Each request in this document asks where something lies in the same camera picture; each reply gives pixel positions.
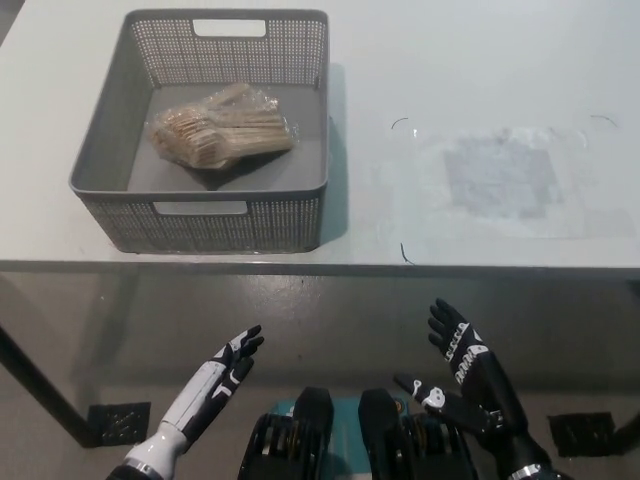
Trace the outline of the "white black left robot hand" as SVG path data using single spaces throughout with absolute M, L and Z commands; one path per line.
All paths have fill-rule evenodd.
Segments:
M 193 444 L 221 413 L 254 366 L 253 355 L 264 342 L 262 327 L 253 326 L 228 341 L 187 382 L 161 420 Z

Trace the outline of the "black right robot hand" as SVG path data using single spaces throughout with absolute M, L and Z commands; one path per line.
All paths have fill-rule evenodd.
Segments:
M 393 380 L 426 412 L 473 435 L 494 456 L 500 475 L 507 477 L 518 469 L 516 444 L 528 434 L 522 404 L 497 356 L 471 322 L 441 298 L 429 311 L 428 339 L 459 391 L 448 392 L 407 373 L 396 373 Z

